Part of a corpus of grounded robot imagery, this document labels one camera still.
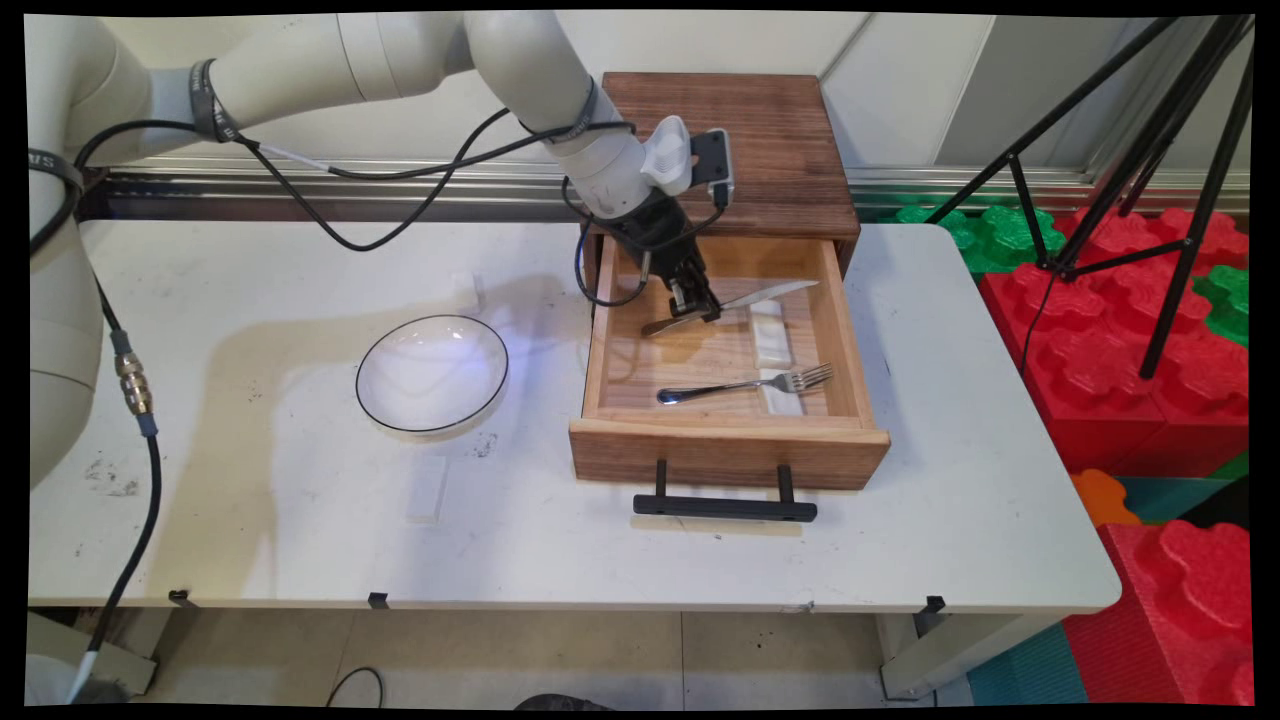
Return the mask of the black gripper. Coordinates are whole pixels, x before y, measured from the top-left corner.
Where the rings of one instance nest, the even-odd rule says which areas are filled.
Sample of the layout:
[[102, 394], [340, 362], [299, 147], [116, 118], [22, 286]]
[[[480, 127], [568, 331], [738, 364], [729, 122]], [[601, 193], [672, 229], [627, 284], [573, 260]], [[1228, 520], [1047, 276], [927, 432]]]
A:
[[710, 291], [707, 264], [698, 249], [700, 225], [690, 222], [680, 201], [650, 192], [622, 217], [600, 219], [600, 227], [618, 240], [636, 263], [650, 256], [649, 269], [669, 288], [673, 322], [713, 322], [721, 301]]

